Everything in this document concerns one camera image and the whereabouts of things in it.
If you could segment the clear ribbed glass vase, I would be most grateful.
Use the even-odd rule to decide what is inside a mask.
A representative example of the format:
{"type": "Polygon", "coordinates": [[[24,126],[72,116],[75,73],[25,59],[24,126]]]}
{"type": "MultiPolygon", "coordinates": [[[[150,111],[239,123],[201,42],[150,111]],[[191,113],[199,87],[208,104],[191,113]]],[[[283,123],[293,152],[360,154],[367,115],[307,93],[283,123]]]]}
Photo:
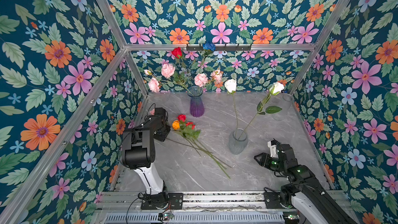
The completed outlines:
{"type": "Polygon", "coordinates": [[[243,129],[234,130],[229,136],[229,150],[233,155],[240,154],[248,144],[248,135],[243,129]]]}

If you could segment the purple blue glass vase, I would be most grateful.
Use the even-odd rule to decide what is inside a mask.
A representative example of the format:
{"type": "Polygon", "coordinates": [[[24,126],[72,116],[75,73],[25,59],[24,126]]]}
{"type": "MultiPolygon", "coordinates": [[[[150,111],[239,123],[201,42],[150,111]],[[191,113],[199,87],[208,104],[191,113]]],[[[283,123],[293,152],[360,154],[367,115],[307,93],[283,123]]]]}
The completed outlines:
{"type": "Polygon", "coordinates": [[[193,117],[201,117],[205,113],[204,103],[202,101],[203,89],[199,86],[192,86],[187,92],[190,97],[190,114],[193,117]]]}

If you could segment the pink carnation spray stem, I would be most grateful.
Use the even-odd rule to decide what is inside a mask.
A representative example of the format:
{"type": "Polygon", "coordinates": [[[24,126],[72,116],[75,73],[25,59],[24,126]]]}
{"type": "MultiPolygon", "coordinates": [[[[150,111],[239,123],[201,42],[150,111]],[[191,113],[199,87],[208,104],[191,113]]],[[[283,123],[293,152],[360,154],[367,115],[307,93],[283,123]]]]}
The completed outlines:
{"type": "Polygon", "coordinates": [[[151,77],[148,82],[148,87],[151,92],[160,93],[162,84],[173,83],[191,93],[188,80],[183,74],[179,74],[176,71],[176,67],[171,63],[162,65],[161,77],[156,77],[154,73],[148,69],[145,69],[144,73],[146,76],[151,77]]]}

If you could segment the white rose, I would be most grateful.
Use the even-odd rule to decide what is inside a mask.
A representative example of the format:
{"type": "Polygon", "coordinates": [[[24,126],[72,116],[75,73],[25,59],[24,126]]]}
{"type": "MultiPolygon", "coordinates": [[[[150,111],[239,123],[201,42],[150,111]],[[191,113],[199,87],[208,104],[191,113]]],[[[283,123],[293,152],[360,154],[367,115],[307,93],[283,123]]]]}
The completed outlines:
{"type": "Polygon", "coordinates": [[[243,132],[246,132],[248,127],[254,122],[254,120],[256,119],[256,117],[258,115],[275,114],[275,113],[279,113],[282,110],[281,107],[276,106],[276,105],[267,106],[267,103],[271,100],[272,97],[277,96],[282,91],[284,91],[284,89],[285,89],[285,86],[282,83],[276,82],[276,83],[272,84],[272,86],[270,87],[270,89],[268,91],[267,96],[264,97],[258,103],[257,108],[256,108],[257,112],[252,117],[250,122],[246,125],[246,127],[243,129],[243,132]]]}

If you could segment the blue rose stem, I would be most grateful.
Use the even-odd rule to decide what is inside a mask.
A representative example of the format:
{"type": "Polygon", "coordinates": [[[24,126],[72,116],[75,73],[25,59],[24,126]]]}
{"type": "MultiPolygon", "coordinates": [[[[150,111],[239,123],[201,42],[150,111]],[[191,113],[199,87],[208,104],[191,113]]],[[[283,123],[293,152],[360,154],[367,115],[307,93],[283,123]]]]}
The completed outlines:
{"type": "Polygon", "coordinates": [[[203,52],[201,54],[202,56],[202,60],[200,61],[200,65],[199,68],[201,69],[201,72],[199,73],[199,82],[198,82],[198,86],[199,87],[204,87],[209,79],[206,72],[206,68],[207,65],[213,60],[212,56],[214,54],[215,51],[215,44],[213,43],[205,43],[203,45],[203,52]]]}

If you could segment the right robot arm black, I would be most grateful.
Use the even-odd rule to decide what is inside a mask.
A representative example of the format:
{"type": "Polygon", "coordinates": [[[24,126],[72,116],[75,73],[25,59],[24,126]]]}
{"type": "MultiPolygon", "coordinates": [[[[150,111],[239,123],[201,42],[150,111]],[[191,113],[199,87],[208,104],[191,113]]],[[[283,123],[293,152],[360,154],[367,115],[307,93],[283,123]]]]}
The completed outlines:
{"type": "Polygon", "coordinates": [[[280,191],[264,188],[266,206],[297,209],[301,218],[311,224],[354,224],[351,218],[327,193],[316,175],[298,163],[293,148],[276,140],[268,142],[270,153],[263,152],[254,160],[276,177],[289,181],[280,191]]]}

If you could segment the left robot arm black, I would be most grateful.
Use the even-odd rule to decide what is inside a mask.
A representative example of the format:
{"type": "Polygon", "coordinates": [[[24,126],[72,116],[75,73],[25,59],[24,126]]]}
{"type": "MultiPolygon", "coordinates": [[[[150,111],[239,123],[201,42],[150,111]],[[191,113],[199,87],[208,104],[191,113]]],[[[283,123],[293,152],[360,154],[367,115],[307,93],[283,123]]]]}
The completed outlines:
{"type": "Polygon", "coordinates": [[[121,163],[133,170],[142,180],[146,190],[144,200],[149,204],[164,204],[169,200],[164,180],[155,167],[155,141],[164,142],[170,133],[168,113],[156,107],[145,121],[123,134],[121,163]]]}

